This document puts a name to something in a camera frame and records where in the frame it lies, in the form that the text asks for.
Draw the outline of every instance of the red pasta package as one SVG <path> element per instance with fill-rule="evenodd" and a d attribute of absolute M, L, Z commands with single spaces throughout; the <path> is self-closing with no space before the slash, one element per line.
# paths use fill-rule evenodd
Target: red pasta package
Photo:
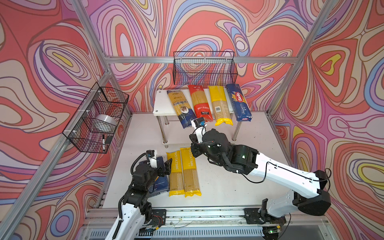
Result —
<path fill-rule="evenodd" d="M 205 96 L 203 86 L 188 85 L 191 94 L 192 104 L 195 109 L 196 117 L 203 117 L 206 122 L 212 122 L 211 109 L 209 108 L 207 97 Z"/>

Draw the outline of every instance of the blue pasta package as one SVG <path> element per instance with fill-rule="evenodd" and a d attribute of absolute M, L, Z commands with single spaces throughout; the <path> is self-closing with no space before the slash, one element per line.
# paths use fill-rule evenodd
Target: blue pasta package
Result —
<path fill-rule="evenodd" d="M 180 90 L 167 90 L 167 94 L 183 128 L 191 126 L 191 120 L 195 119 L 196 115 L 183 92 Z"/>
<path fill-rule="evenodd" d="M 247 101 L 241 91 L 240 85 L 236 83 L 227 84 L 227 90 L 231 99 L 233 111 L 238 122 L 251 121 L 252 114 L 249 110 Z"/>
<path fill-rule="evenodd" d="M 156 157 L 157 165 L 165 168 L 163 157 Z M 140 164 L 148 164 L 147 161 L 142 161 Z M 149 187 L 149 197 L 153 197 L 165 192 L 169 192 L 169 182 L 167 176 L 157 177 L 154 185 Z"/>

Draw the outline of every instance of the aluminum frame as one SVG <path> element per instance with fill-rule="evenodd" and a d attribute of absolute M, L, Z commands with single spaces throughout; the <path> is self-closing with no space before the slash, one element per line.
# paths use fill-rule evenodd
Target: aluminum frame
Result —
<path fill-rule="evenodd" d="M 210 57 L 210 59 L 217 59 L 223 57 Z M 235 63 L 295 63 L 297 57 L 233 57 Z M 173 63 L 174 58 L 171 56 L 148 56 L 148 57 L 115 57 L 106 56 L 106 62 L 111 63 Z"/>
<path fill-rule="evenodd" d="M 164 227 L 186 225 L 189 227 L 229 227 L 247 225 L 243 217 L 244 208 L 260 208 L 260 205 L 217 206 L 217 207 L 156 207 L 167 210 L 167 222 Z M 110 228 L 119 215 L 117 208 L 90 209 L 86 214 L 83 226 Z M 292 213 L 292 225 L 323 225 L 329 223 L 326 216 L 312 216 L 301 212 Z"/>
<path fill-rule="evenodd" d="M 268 108 L 268 112 L 271 109 L 274 109 L 277 105 L 277 101 L 280 99 L 282 94 L 284 94 L 286 88 L 291 82 L 295 72 L 300 66 L 301 61 L 303 61 L 305 54 L 309 50 L 313 40 L 317 36 L 318 31 L 324 24 L 326 18 L 328 17 L 330 11 L 335 5 L 337 0 L 326 0 L 323 7 L 321 8 L 319 15 L 317 16 L 314 25 L 310 29 L 308 36 L 305 38 L 303 45 L 299 50 L 299 54 L 296 57 L 235 57 L 235 63 L 292 63 L 293 66 L 290 67 L 287 72 L 286 77 L 283 80 L 283 83 L 277 90 L 272 102 Z M 101 86 L 105 86 L 108 81 L 108 77 L 111 77 L 111 84 L 117 89 L 121 89 L 120 85 L 117 82 L 117 79 L 110 68 L 111 63 L 172 63 L 173 57 L 108 57 L 103 51 L 98 38 L 96 37 L 95 31 L 92 27 L 90 18 L 85 10 L 85 7 L 82 5 L 81 0 L 72 0 L 72 4 L 76 14 L 79 17 L 81 24 L 84 27 L 86 35 L 88 36 L 92 46 L 96 51 L 105 72 L 99 80 Z M 73 122 L 80 117 L 81 113 L 77 112 L 76 117 L 73 118 Z M 31 180 L 28 182 L 27 186 L 23 189 L 20 196 L 17 198 L 15 203 L 12 205 L 11 209 L 8 211 L 7 215 L 4 217 L 3 221 L 0 223 L 0 240 L 11 239 L 14 231 L 20 224 L 22 218 L 27 213 L 29 207 L 33 203 L 34 199 L 40 192 L 41 188 L 44 186 L 47 178 L 51 174 L 53 168 L 56 166 L 57 162 L 61 158 L 62 154 L 65 152 L 65 149 L 68 147 L 69 141 L 65 138 L 64 135 L 56 142 L 52 150 L 49 152 L 43 163 L 40 165 L 36 173 L 33 175 Z"/>
<path fill-rule="evenodd" d="M 112 69 L 111 69 L 110 65 L 107 63 L 106 58 L 105 58 L 106 54 L 100 45 L 100 41 L 97 38 L 96 33 L 93 29 L 91 19 L 89 18 L 88 13 L 87 13 L 84 5 L 81 3 L 81 0 L 72 0 L 72 6 L 73 6 L 73 8 L 74 8 L 79 20 L 80 20 L 80 23 L 83 25 L 85 34 L 87 35 L 93 48 L 95 49 L 96 55 L 99 58 L 99 61 L 101 62 L 101 64 L 103 65 L 104 70 L 112 73 Z M 111 85 L 114 88 L 121 90 L 121 87 L 120 87 L 120 85 L 119 85 L 119 83 L 115 77 L 115 74 L 112 74 L 112 75 L 113 75 L 113 77 L 112 77 Z"/>
<path fill-rule="evenodd" d="M 128 118 L 129 118 L 128 123 L 124 129 L 122 136 L 121 136 L 120 142 L 118 144 L 118 149 L 117 149 L 116 153 L 113 155 L 113 158 L 112 158 L 111 163 L 109 165 L 107 177 L 105 178 L 105 181 L 103 182 L 103 186 L 101 187 L 99 197 L 96 201 L 96 208 L 99 208 L 101 201 L 102 201 L 102 198 L 103 198 L 103 195 L 104 195 L 104 192 L 107 191 L 109 184 L 111 183 L 113 172 L 115 171 L 116 164 L 117 164 L 119 156 L 120 156 L 122 145 L 123 145 L 124 140 L 127 136 L 129 125 L 131 124 L 132 114 L 130 113 L 128 106 L 126 106 L 125 111 L 126 111 L 126 114 L 128 114 Z"/>
<path fill-rule="evenodd" d="M 297 54 L 298 60 L 289 68 L 285 78 L 283 79 L 283 82 L 281 83 L 275 95 L 273 96 L 271 104 L 269 104 L 267 113 L 272 112 L 278 106 L 280 98 L 286 92 L 288 85 L 291 83 L 292 79 L 294 78 L 297 70 L 301 65 L 301 62 L 304 61 L 305 55 L 308 53 L 312 43 L 317 37 L 317 34 L 321 30 L 322 26 L 324 25 L 327 17 L 329 16 L 331 10 L 333 9 L 337 1 L 338 0 L 325 1 L 323 7 L 320 9 L 319 15 L 317 15 L 317 18 L 315 19 L 311 29 L 308 32 L 307 37 L 304 39 L 303 44 Z"/>
<path fill-rule="evenodd" d="M 110 77 L 111 73 L 106 71 L 100 78 L 99 85 L 105 86 Z M 72 129 L 77 121 L 79 121 L 83 111 L 92 101 L 98 88 L 99 86 L 97 84 L 93 86 L 93 89 L 90 91 L 88 97 L 84 100 L 78 111 L 74 114 L 71 122 L 68 124 L 65 130 Z M 16 199 L 15 203 L 12 205 L 11 209 L 7 212 L 4 219 L 0 223 L 0 240 L 7 240 L 12 238 L 13 233 L 16 231 L 20 222 L 23 220 L 23 217 L 31 207 L 40 190 L 43 188 L 45 182 L 51 175 L 53 169 L 59 162 L 69 144 L 70 141 L 63 134 L 61 134 L 55 145 L 52 147 L 52 150 L 45 157 L 42 164 L 32 176 L 31 180 L 29 180 L 20 196 Z"/>
<path fill-rule="evenodd" d="M 280 148 L 281 148 L 281 150 L 283 151 L 283 154 L 284 154 L 284 156 L 285 156 L 285 158 L 286 158 L 286 160 L 287 160 L 287 162 L 288 162 L 288 165 L 289 165 L 290 167 L 295 167 L 295 166 L 293 165 L 293 161 L 292 161 L 292 159 L 291 159 L 291 156 L 290 156 L 290 155 L 287 153 L 287 151 L 286 151 L 286 148 L 285 148 L 285 145 L 284 145 L 284 143 L 283 143 L 283 140 L 281 139 L 280 135 L 277 133 L 277 128 L 276 128 L 275 123 L 274 123 L 273 120 L 272 120 L 271 114 L 269 114 L 269 113 L 265 113 L 265 116 L 266 116 L 266 118 L 267 118 L 267 120 L 268 120 L 268 122 L 269 122 L 269 125 L 271 125 L 272 131 L 273 131 L 273 133 L 275 134 L 275 137 L 276 137 L 277 141 L 279 142 Z"/>

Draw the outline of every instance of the pink wall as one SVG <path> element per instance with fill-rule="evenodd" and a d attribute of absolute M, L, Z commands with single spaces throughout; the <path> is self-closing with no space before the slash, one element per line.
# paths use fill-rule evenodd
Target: pink wall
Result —
<path fill-rule="evenodd" d="M 85 1 L 109 56 L 173 56 L 233 50 L 236 56 L 296 56 L 322 1 Z M 158 89 L 174 86 L 172 64 L 114 64 L 132 111 L 152 111 Z M 289 65 L 238 64 L 249 107 L 265 111 Z"/>
<path fill-rule="evenodd" d="M 332 169 L 340 239 L 384 239 L 384 3 L 340 1 L 273 114 L 296 167 Z"/>
<path fill-rule="evenodd" d="M 103 70 L 68 0 L 0 1 L 0 220 Z M 13 239 L 73 239 L 100 193 L 107 154 L 70 145 Z"/>

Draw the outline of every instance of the barilla logo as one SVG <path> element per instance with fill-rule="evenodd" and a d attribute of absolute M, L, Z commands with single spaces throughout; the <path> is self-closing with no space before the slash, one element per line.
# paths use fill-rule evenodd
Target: barilla logo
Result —
<path fill-rule="evenodd" d="M 173 106 L 177 106 L 177 105 L 179 105 L 179 104 L 183 104 L 183 103 L 187 103 L 188 101 L 179 101 L 179 102 L 175 102 L 174 104 L 173 104 Z"/>
<path fill-rule="evenodd" d="M 241 95 L 241 93 L 239 92 L 234 92 L 231 94 L 232 95 L 232 99 L 235 101 L 235 102 L 244 102 L 244 99 L 243 99 L 243 96 Z"/>

